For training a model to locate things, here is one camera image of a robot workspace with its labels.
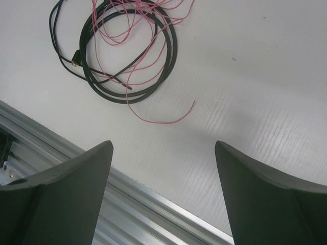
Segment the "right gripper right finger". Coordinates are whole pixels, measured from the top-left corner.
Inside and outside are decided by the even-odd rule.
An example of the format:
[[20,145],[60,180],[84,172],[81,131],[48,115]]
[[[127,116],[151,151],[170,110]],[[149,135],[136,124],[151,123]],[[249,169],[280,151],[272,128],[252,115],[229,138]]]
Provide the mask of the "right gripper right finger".
[[326,244],[326,186],[222,141],[215,156],[235,244]]

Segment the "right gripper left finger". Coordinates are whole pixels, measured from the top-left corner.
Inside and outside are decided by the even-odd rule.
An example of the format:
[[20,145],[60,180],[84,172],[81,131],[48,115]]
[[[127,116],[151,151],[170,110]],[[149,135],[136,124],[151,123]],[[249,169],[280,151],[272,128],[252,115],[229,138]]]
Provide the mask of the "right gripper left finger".
[[1,244],[91,244],[112,156],[105,141],[1,186]]

